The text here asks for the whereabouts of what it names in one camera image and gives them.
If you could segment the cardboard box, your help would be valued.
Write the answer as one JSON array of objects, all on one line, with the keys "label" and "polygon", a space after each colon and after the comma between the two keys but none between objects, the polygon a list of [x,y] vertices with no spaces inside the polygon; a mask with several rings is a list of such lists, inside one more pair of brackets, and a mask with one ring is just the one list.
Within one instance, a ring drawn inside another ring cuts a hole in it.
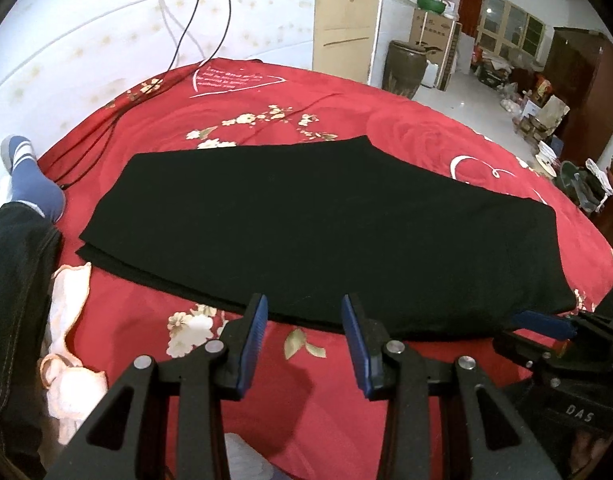
[{"label": "cardboard box", "polygon": [[448,88],[456,58],[462,24],[430,11],[416,9],[413,14],[410,43],[426,51],[427,61],[435,66],[433,87]]}]

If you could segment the green basin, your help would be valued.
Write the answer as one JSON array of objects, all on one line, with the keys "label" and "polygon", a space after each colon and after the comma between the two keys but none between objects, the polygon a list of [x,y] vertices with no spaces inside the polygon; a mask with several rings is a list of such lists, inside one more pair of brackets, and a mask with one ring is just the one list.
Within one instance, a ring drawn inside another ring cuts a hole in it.
[{"label": "green basin", "polygon": [[416,3],[418,9],[436,14],[443,14],[447,8],[445,0],[416,0]]}]

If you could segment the blue sock foot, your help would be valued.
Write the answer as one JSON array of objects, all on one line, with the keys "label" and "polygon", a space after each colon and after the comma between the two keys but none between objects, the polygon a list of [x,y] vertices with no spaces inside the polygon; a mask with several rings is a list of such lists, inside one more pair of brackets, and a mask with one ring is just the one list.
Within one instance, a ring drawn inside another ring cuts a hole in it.
[{"label": "blue sock foot", "polygon": [[11,177],[11,200],[56,223],[66,208],[64,191],[43,174],[31,141],[25,136],[8,136],[0,144],[0,157]]}]

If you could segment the black jeans leg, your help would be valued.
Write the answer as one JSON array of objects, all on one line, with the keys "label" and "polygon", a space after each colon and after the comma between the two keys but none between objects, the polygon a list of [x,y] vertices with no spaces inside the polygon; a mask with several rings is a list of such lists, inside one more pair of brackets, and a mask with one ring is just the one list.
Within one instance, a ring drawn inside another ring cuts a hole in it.
[{"label": "black jeans leg", "polygon": [[41,479],[37,363],[61,233],[29,206],[0,208],[0,479]]}]

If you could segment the black pants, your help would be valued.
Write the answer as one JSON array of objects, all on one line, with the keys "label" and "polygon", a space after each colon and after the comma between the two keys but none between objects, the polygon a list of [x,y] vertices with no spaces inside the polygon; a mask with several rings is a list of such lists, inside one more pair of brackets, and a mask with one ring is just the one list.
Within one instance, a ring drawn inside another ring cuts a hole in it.
[{"label": "black pants", "polygon": [[489,337],[576,298],[553,209],[378,150],[369,139],[133,156],[82,232],[119,278],[337,332],[343,296],[406,340]]}]

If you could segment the pink white cloth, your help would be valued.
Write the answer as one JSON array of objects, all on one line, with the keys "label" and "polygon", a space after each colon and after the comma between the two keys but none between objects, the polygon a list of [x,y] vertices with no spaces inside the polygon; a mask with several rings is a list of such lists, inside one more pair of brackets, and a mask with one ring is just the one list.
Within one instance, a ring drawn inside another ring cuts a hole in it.
[{"label": "pink white cloth", "polygon": [[85,367],[70,350],[68,336],[78,323],[90,296],[92,266],[60,266],[50,280],[50,305],[38,376],[46,411],[57,429],[57,442],[66,445],[108,391],[107,376]]}]

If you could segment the window with frame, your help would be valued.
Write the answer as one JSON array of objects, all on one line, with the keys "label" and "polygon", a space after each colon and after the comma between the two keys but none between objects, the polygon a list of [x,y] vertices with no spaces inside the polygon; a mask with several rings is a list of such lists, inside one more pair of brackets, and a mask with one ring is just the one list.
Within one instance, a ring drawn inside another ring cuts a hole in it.
[{"label": "window with frame", "polygon": [[545,33],[538,18],[508,0],[482,0],[476,44],[508,60],[513,49],[537,58]]}]

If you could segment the dark wooden cabinet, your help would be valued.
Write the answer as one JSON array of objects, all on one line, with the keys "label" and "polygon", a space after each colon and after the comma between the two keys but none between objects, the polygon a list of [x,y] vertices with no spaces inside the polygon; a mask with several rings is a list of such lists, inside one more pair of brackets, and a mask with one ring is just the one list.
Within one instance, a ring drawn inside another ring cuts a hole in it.
[{"label": "dark wooden cabinet", "polygon": [[555,131],[561,157],[599,160],[613,134],[613,43],[601,32],[556,27],[543,75],[569,106]]}]

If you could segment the dark ceramic jar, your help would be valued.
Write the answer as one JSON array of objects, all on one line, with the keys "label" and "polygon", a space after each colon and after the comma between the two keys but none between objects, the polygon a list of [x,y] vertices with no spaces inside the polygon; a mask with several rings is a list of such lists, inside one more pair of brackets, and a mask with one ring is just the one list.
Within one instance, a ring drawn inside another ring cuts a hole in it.
[{"label": "dark ceramic jar", "polygon": [[381,89],[411,100],[426,70],[427,54],[424,48],[392,40],[388,47]]}]

